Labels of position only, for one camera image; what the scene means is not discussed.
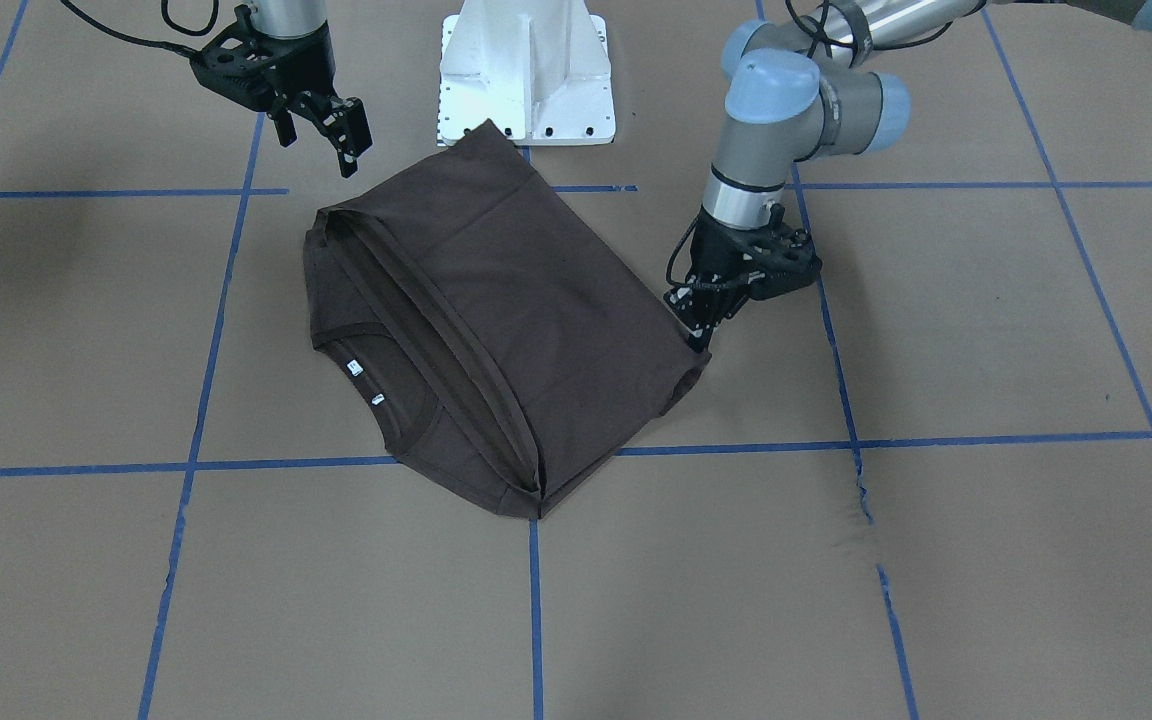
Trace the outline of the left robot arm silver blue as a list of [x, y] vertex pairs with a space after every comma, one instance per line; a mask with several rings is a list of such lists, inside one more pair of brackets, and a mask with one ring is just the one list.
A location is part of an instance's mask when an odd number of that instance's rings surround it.
[[934, 41], [982, 1], [823, 1], [787, 5], [782, 24], [749, 20], [723, 44], [722, 131], [698, 215], [677, 243], [690, 256], [666, 302], [687, 343], [710, 338], [750, 301], [814, 285], [812, 234], [786, 222], [785, 185], [801, 161], [890, 147], [910, 122], [911, 97], [890, 74], [864, 70], [876, 54]]

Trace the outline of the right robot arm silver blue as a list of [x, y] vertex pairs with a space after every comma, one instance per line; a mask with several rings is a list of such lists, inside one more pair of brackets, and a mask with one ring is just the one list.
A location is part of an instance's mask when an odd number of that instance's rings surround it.
[[273, 122], [280, 146], [297, 141], [293, 115], [306, 119], [333, 146], [340, 176], [351, 179], [372, 146], [364, 104], [338, 94], [335, 54], [324, 1], [247, 1], [238, 24], [250, 32], [259, 78], [271, 88], [262, 113]]

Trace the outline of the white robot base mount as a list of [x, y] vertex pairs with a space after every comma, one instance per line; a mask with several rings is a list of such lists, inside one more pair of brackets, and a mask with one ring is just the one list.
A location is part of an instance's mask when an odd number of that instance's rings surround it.
[[467, 1], [440, 41], [438, 145], [485, 122], [526, 147], [616, 137], [608, 26], [585, 1]]

